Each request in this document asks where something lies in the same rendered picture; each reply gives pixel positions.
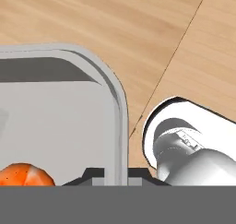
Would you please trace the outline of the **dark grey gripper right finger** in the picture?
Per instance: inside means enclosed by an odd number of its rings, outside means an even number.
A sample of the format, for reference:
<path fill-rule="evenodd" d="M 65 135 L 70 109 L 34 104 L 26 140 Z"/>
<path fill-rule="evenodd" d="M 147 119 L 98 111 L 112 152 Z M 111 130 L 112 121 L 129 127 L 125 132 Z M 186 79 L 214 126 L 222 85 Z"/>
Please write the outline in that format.
<path fill-rule="evenodd" d="M 129 186 L 168 186 L 167 183 L 154 178 L 148 168 L 129 168 L 128 169 Z"/>

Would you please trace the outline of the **white round object, black rim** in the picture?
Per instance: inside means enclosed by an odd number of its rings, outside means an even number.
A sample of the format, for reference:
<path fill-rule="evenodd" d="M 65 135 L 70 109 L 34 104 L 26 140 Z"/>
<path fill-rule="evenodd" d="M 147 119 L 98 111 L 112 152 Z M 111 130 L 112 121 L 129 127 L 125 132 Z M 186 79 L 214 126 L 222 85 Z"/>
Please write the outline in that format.
<path fill-rule="evenodd" d="M 155 106 L 142 149 L 157 178 L 171 186 L 236 186 L 236 122 L 188 99 Z"/>

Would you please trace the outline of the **orange shrimp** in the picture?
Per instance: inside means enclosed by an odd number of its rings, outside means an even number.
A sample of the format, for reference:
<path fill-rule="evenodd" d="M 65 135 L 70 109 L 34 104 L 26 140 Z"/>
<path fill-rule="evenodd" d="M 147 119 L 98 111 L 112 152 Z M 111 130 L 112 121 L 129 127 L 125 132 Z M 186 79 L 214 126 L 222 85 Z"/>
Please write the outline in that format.
<path fill-rule="evenodd" d="M 45 171 L 28 163 L 13 163 L 0 170 L 0 186 L 55 186 Z"/>

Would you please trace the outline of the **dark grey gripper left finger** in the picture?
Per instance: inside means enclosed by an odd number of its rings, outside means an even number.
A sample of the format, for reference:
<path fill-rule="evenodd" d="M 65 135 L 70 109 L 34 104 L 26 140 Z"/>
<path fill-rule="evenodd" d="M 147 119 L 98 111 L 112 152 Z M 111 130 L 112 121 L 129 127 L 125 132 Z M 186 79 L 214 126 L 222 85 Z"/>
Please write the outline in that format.
<path fill-rule="evenodd" d="M 81 177 L 65 183 L 65 185 L 80 186 L 103 186 L 104 169 L 103 168 L 86 168 Z"/>

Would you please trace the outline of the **grey meat container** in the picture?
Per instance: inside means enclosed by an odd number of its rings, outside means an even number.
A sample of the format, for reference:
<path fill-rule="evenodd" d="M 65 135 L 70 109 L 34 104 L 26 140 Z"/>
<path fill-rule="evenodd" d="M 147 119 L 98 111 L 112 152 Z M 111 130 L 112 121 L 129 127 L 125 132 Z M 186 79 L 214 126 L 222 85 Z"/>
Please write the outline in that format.
<path fill-rule="evenodd" d="M 127 185 L 128 111 L 122 84 L 75 44 L 0 46 L 0 170 L 29 163 L 58 185 L 88 167 Z"/>

